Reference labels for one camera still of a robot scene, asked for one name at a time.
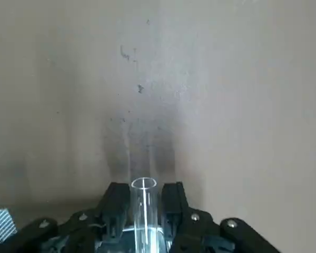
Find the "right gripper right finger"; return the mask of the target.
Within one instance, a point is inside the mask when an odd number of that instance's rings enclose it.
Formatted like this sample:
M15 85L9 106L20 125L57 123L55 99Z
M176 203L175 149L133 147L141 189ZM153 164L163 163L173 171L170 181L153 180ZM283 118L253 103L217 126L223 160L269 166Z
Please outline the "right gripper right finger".
M244 220L230 217L217 224L210 213L191 208L182 182L164 184L161 201L168 252L278 252Z

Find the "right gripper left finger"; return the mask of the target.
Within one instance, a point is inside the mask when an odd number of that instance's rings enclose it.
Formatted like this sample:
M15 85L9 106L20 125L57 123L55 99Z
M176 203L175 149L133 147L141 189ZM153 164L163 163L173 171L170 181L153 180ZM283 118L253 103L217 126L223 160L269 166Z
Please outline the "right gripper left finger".
M96 252L101 243L120 239L129 207L129 185L112 182L96 206L64 223L34 219L5 240L5 252Z

